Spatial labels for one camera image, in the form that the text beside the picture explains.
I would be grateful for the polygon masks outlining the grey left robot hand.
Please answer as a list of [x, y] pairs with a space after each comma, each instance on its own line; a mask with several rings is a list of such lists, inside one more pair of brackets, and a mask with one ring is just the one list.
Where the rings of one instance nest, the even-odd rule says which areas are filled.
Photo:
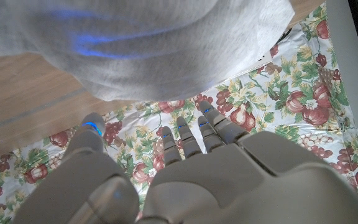
[[183, 118], [183, 148], [163, 128], [165, 166], [144, 202], [103, 152], [103, 118], [87, 115], [62, 163], [27, 197], [15, 223], [358, 223], [358, 196], [326, 162], [277, 134], [249, 134], [207, 101], [202, 151]]

